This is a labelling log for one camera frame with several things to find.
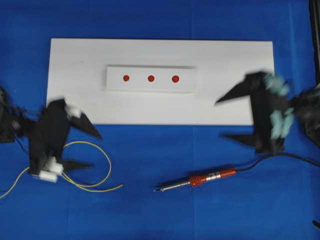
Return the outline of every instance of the white board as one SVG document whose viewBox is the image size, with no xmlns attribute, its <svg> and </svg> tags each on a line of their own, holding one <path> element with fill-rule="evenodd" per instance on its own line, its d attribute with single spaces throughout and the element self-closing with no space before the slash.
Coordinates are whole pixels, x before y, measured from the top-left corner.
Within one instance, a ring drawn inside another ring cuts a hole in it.
<svg viewBox="0 0 320 240">
<path fill-rule="evenodd" d="M 192 69 L 178 73 L 179 84 L 187 81 L 182 90 L 159 83 L 172 69 Z M 64 96 L 94 124 L 252 125 L 249 97 L 214 103 L 246 73 L 260 70 L 274 72 L 272 42 L 53 38 L 47 102 Z M 125 72 L 129 90 L 122 86 Z M 159 86 L 146 85 L 148 72 Z"/>
</svg>

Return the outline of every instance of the yellow wire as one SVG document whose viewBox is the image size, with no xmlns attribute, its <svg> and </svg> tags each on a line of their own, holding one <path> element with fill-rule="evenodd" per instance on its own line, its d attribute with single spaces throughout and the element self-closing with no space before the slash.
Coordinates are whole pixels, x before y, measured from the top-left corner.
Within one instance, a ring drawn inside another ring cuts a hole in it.
<svg viewBox="0 0 320 240">
<path fill-rule="evenodd" d="M 16 180 L 14 181 L 13 185 L 10 187 L 10 189 L 3 195 L 0 196 L 0 199 L 4 198 L 5 196 L 7 196 L 12 189 L 15 188 L 15 186 L 17 185 L 17 182 L 19 181 L 20 177 L 22 176 L 22 174 L 24 174 L 30 167 L 26 167 L 22 172 L 20 172 L 20 174 L 18 175 L 18 177 L 16 178 Z"/>
<path fill-rule="evenodd" d="M 91 145 L 95 148 L 97 148 L 98 150 L 100 150 L 103 155 L 106 157 L 106 159 L 108 160 L 108 163 L 109 163 L 109 171 L 107 173 L 107 175 L 104 177 L 104 179 L 102 179 L 101 181 L 99 181 L 98 183 L 96 184 L 92 184 L 92 185 L 83 185 L 83 184 L 79 184 L 77 182 L 75 182 L 74 180 L 72 180 L 67 174 L 65 174 L 64 172 L 62 173 L 62 177 L 69 183 L 75 185 L 76 187 L 84 190 L 84 191 L 87 191 L 87 192 L 91 192 L 91 193 L 105 193 L 105 192 L 110 192 L 110 191 L 113 191 L 113 190 L 116 190 L 116 189 L 119 189 L 123 186 L 123 184 L 120 184 L 118 186 L 115 186 L 115 187 L 111 187 L 111 188 L 107 188 L 107 189 L 95 189 L 95 190 L 91 190 L 91 189 L 87 189 L 87 188 L 93 188 L 93 187 L 97 187 L 101 184 L 103 184 L 107 179 L 108 177 L 110 176 L 110 173 L 111 173 L 111 169 L 112 169 L 112 164 L 111 164 L 111 160 L 109 158 L 109 156 L 107 155 L 107 153 L 99 146 L 97 146 L 96 144 L 92 143 L 92 142 L 89 142 L 89 141 L 72 141 L 72 142 L 69 142 L 67 143 L 66 145 L 64 145 L 63 148 L 66 148 L 72 144 L 88 144 L 88 145 Z M 13 185 L 10 187 L 10 189 L 4 193 L 3 195 L 0 196 L 0 199 L 4 198 L 5 196 L 7 196 L 17 185 L 17 182 L 19 181 L 19 179 L 21 178 L 21 176 L 29 169 L 30 167 L 26 167 L 19 175 L 18 177 L 16 178 L 16 180 L 14 181 Z"/>
<path fill-rule="evenodd" d="M 92 192 L 92 193 L 104 193 L 104 192 L 109 192 L 109 191 L 113 191 L 113 190 L 116 190 L 116 189 L 119 189 L 121 188 L 123 185 L 120 184 L 119 186 L 115 186 L 115 187 L 112 187 L 112 188 L 107 188 L 107 189 L 96 189 L 96 190 L 91 190 L 91 189 L 87 189 L 87 188 L 94 188 L 94 187 L 97 187 L 101 184 L 103 184 L 110 176 L 110 173 L 111 173 L 111 169 L 112 169 L 112 164 L 111 164 L 111 160 L 108 156 L 108 154 L 99 146 L 95 145 L 94 143 L 92 142 L 89 142 L 89 141 L 72 141 L 72 142 L 69 142 L 67 143 L 66 145 L 64 145 L 63 148 L 66 148 L 72 144 L 88 144 L 88 145 L 91 145 L 95 148 L 97 148 L 98 150 L 100 150 L 103 155 L 105 156 L 105 158 L 108 160 L 108 163 L 109 163 L 109 171 L 107 173 L 107 175 L 105 176 L 104 179 L 102 179 L 100 182 L 96 183 L 96 184 L 92 184 L 92 185 L 83 185 L 83 184 L 79 184 L 77 182 L 75 182 L 74 180 L 72 180 L 67 174 L 65 174 L 64 172 L 62 173 L 62 177 L 68 181 L 69 183 L 75 185 L 76 187 L 82 189 L 82 190 L 85 190 L 87 192 Z"/>
</svg>

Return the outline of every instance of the red soldering iron handle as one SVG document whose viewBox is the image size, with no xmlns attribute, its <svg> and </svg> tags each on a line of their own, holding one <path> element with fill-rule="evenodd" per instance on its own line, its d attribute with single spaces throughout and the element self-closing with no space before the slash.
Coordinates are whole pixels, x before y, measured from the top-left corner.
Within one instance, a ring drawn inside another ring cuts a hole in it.
<svg viewBox="0 0 320 240">
<path fill-rule="evenodd" d="M 221 171 L 212 172 L 208 175 L 202 175 L 202 176 L 191 176 L 189 178 L 190 184 L 192 187 L 199 186 L 205 182 L 220 179 L 220 178 L 226 178 L 230 177 L 236 174 L 236 169 L 229 168 Z"/>
</svg>

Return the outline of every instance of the blue cloth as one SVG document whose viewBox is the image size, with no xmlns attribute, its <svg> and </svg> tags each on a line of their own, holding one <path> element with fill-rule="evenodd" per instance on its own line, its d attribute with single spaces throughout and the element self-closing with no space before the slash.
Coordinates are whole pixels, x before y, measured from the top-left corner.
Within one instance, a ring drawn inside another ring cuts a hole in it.
<svg viewBox="0 0 320 240">
<path fill-rule="evenodd" d="M 46 103 L 51 38 L 273 41 L 275 69 L 288 81 L 291 97 L 315 84 L 307 0 L 0 0 L 0 30 L 0 85 L 13 104 L 33 111 Z M 97 128 L 102 141 L 74 129 L 68 141 L 103 147 L 113 163 L 105 187 L 124 187 L 89 193 L 64 180 L 53 184 L 26 174 L 0 200 L 2 240 L 320 237 L 312 225 L 320 220 L 320 170 L 294 159 L 269 159 L 194 189 L 152 192 L 156 184 L 192 171 L 255 159 L 253 148 L 219 137 L 250 132 L 251 126 Z M 28 146 L 26 139 L 22 143 Z M 296 121 L 285 149 L 319 156 Z M 28 158 L 17 143 L 0 144 L 0 154 L 5 191 Z M 94 183 L 106 171 L 103 155 L 92 147 L 73 145 L 64 155 L 95 163 L 71 174 L 77 180 Z"/>
</svg>

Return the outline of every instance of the red dot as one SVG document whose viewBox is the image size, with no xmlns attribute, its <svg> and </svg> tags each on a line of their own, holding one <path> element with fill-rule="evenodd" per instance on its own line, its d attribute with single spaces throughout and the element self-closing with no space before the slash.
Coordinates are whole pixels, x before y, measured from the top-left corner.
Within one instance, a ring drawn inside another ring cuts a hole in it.
<svg viewBox="0 0 320 240">
<path fill-rule="evenodd" d="M 174 82 L 175 84 L 176 84 L 177 82 L 179 82 L 179 76 L 174 75 L 174 76 L 172 77 L 172 82 Z"/>
<path fill-rule="evenodd" d="M 130 77 L 128 75 L 124 75 L 123 76 L 123 81 L 128 82 L 130 79 Z"/>
<path fill-rule="evenodd" d="M 148 76 L 148 81 L 149 82 L 153 82 L 155 80 L 155 77 L 154 76 L 152 76 L 152 75 L 150 75 L 150 76 Z"/>
</svg>

